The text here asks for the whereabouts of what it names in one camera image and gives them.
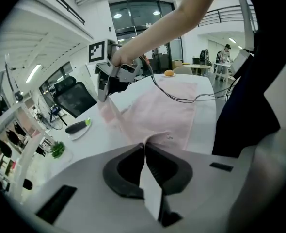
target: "white shirt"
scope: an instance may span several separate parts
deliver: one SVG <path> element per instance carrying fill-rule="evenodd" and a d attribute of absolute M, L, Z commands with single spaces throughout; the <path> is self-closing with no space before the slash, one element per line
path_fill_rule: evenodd
<path fill-rule="evenodd" d="M 222 55 L 222 58 L 220 59 L 220 63 L 225 63 L 227 58 L 230 59 L 230 52 L 229 50 L 226 52 L 225 49 L 222 49 L 221 50 L 221 55 Z"/>

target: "pink garment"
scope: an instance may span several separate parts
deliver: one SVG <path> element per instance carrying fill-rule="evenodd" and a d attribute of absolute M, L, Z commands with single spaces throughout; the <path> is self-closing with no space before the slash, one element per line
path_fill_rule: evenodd
<path fill-rule="evenodd" d="M 159 86 L 167 93 L 185 99 L 196 97 L 195 83 L 160 80 Z M 160 143 L 177 149 L 186 149 L 195 116 L 195 103 L 180 103 L 156 86 L 138 97 L 123 113 L 110 98 L 98 102 L 105 121 L 118 125 L 130 144 Z"/>

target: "white table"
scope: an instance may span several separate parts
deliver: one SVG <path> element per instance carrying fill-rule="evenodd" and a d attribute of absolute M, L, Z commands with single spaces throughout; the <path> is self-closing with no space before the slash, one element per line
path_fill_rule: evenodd
<path fill-rule="evenodd" d="M 198 69 L 210 69 L 211 66 L 206 65 L 199 65 L 199 64 L 187 64 L 183 65 L 184 67 L 194 68 L 195 69 L 195 75 L 198 75 Z"/>
<path fill-rule="evenodd" d="M 156 74 L 155 78 L 156 80 L 159 80 L 163 78 L 163 74 Z M 197 83 L 198 94 L 213 93 L 212 85 L 206 77 L 176 74 L 174 77 L 167 79 Z M 150 77 L 146 77 L 131 84 L 126 91 L 112 94 L 111 99 L 121 111 L 129 107 L 138 98 L 138 96 L 145 93 L 153 85 L 152 79 Z M 206 96 L 201 97 L 200 99 L 208 100 L 211 99 L 211 97 Z M 103 118 L 99 114 L 97 105 L 81 114 L 76 121 L 79 122 L 89 117 L 92 119 L 92 125 L 85 135 L 78 140 L 71 141 L 68 139 L 68 134 L 64 132 L 65 127 L 60 131 L 52 130 L 50 132 L 50 135 L 53 136 L 55 141 L 62 141 L 65 144 L 66 150 L 63 154 L 65 156 L 62 155 L 60 159 L 53 159 L 50 154 L 45 157 L 48 160 L 49 165 L 47 166 L 47 179 L 55 176 L 70 164 L 80 159 L 128 145 L 125 137 L 119 130 L 112 129 L 105 124 Z M 196 102 L 196 114 L 186 150 L 211 154 L 214 145 L 215 129 L 215 100 Z"/>
<path fill-rule="evenodd" d="M 226 87 L 228 86 L 228 79 L 229 79 L 229 68 L 231 67 L 230 64 L 221 64 L 221 63 L 213 63 L 213 65 L 217 65 L 217 66 L 222 66 L 222 67 L 227 67 L 226 68 L 226 73 L 225 74 L 221 74 L 221 73 L 217 73 L 217 69 L 215 70 L 215 74 L 214 74 L 214 81 L 216 79 L 216 76 L 219 77 L 223 77 L 226 79 Z"/>

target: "human arm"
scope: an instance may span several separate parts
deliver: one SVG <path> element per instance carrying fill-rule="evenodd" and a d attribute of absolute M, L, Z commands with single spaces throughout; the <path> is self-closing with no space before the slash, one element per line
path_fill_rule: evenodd
<path fill-rule="evenodd" d="M 131 63 L 146 52 L 195 28 L 213 0 L 182 0 L 180 6 L 123 45 L 112 58 L 115 66 Z"/>

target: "orange object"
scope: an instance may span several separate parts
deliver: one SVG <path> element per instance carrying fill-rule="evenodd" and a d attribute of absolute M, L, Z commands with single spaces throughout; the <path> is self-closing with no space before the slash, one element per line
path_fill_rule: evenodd
<path fill-rule="evenodd" d="M 164 75 L 166 75 L 166 76 L 173 76 L 173 75 L 174 75 L 174 72 L 173 72 L 172 70 L 166 70 L 166 71 L 164 72 Z"/>

